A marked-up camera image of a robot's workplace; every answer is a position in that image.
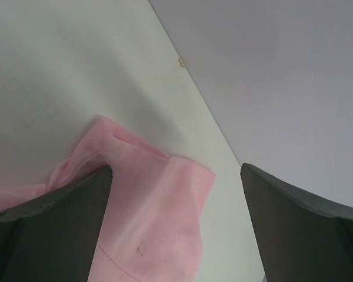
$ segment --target gray wall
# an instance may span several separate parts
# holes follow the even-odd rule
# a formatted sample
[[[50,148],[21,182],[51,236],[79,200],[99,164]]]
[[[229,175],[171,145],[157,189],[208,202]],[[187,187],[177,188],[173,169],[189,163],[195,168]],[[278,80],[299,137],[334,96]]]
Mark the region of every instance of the gray wall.
[[[240,163],[353,206],[353,0],[150,0]]]

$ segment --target white surface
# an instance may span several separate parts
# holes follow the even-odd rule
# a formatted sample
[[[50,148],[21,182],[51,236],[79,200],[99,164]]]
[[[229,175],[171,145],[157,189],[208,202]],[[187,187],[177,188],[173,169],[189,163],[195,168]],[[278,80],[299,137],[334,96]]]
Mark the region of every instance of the white surface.
[[[150,4],[0,1],[0,184],[45,180],[97,115],[218,175],[197,281],[261,281],[239,164]]]
[[[150,0],[238,160],[353,206],[353,0]]]

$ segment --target pink cloth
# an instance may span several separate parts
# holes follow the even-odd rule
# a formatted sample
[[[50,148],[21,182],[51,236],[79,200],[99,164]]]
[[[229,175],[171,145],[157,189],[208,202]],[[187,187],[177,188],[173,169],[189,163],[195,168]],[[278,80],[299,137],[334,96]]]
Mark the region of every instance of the pink cloth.
[[[169,157],[101,119],[47,184],[0,187],[0,210],[25,203],[108,164],[112,190],[89,282],[193,281],[201,259],[199,217],[215,175]]]

